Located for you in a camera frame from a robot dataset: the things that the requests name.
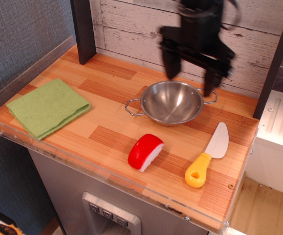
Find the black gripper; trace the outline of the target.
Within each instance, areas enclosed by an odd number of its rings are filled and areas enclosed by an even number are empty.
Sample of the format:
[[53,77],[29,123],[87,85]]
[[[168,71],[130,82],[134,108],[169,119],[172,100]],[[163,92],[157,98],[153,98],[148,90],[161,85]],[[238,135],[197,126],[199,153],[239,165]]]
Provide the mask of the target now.
[[181,70],[181,60],[206,70],[204,97],[218,87],[222,77],[228,77],[235,53],[219,38],[220,22],[181,19],[181,26],[163,26],[159,30],[162,41],[162,59],[169,80]]

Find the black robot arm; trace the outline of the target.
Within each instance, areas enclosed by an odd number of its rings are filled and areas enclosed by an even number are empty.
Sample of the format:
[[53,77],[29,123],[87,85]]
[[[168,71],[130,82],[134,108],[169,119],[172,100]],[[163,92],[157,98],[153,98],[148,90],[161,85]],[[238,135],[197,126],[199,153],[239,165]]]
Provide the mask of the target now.
[[167,77],[178,75],[182,60],[205,69],[204,96],[209,96],[228,76],[235,57],[219,38],[223,7],[222,0],[182,0],[178,5],[180,26],[163,26],[159,30]]

